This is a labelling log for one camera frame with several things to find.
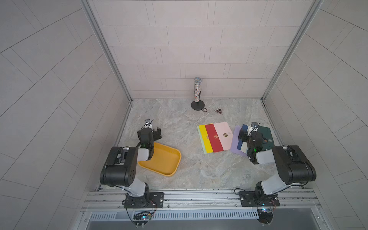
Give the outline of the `pink envelope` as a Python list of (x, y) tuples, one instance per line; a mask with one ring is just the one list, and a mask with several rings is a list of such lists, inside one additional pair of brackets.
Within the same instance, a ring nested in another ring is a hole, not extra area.
[(223, 150), (230, 150), (233, 133), (227, 122), (214, 123), (216, 135), (214, 136), (221, 143)]

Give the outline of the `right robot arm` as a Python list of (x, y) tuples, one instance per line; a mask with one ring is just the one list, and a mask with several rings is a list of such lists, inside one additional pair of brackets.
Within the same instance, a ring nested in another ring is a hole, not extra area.
[(295, 183), (301, 186), (315, 181), (317, 172), (297, 145), (274, 146), (263, 150), (266, 138), (263, 134), (252, 130), (240, 131), (239, 139), (247, 144), (247, 157), (253, 164), (274, 163), (277, 173), (267, 180), (257, 183), (255, 197), (273, 196)]

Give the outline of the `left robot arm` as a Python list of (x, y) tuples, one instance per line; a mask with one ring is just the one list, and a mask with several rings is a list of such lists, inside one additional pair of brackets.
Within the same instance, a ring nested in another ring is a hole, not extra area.
[(161, 129), (144, 127), (138, 137), (136, 147), (112, 147), (100, 174), (101, 184), (120, 188), (130, 197), (143, 197), (148, 192), (147, 184), (135, 178), (137, 164), (151, 160), (154, 142), (162, 138)]

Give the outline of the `red envelope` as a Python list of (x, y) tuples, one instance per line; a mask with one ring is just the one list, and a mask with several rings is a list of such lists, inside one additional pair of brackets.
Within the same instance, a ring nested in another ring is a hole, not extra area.
[(213, 124), (205, 125), (208, 144), (206, 147), (207, 153), (221, 152), (224, 151), (222, 144), (220, 142), (219, 136)]

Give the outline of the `light green envelope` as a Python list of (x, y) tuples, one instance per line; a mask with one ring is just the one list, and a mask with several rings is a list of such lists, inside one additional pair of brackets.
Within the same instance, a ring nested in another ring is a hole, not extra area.
[(204, 154), (207, 154), (207, 151), (206, 151), (206, 148), (205, 148), (205, 145), (204, 145), (204, 142), (203, 142), (202, 134), (201, 134), (201, 131), (200, 131), (200, 126), (197, 126), (197, 130), (198, 130), (202, 150), (203, 150)]

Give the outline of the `yellow envelope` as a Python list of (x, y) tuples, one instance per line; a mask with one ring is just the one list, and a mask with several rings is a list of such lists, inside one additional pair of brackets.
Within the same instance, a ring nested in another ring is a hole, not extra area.
[(206, 130), (205, 125), (200, 125), (200, 131), (202, 134), (203, 142), (204, 142), (207, 153), (213, 153), (213, 148), (210, 143), (210, 139), (208, 137), (208, 132)]

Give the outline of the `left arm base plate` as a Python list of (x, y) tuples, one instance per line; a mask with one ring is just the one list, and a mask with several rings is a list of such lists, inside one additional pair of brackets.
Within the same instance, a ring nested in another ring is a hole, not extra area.
[(163, 192), (152, 192), (141, 197), (128, 196), (123, 202), (126, 209), (153, 209), (162, 208), (164, 201)]

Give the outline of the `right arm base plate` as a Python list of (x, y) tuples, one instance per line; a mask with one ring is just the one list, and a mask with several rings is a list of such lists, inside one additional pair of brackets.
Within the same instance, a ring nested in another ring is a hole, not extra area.
[(278, 195), (257, 195), (255, 191), (240, 191), (238, 196), (242, 207), (279, 207)]

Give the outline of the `yellow storage tray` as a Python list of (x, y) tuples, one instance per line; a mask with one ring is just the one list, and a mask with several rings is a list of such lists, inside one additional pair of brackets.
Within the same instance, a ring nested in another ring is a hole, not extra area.
[(152, 158), (149, 161), (140, 161), (138, 164), (144, 169), (171, 177), (176, 173), (181, 158), (179, 150), (156, 142)]

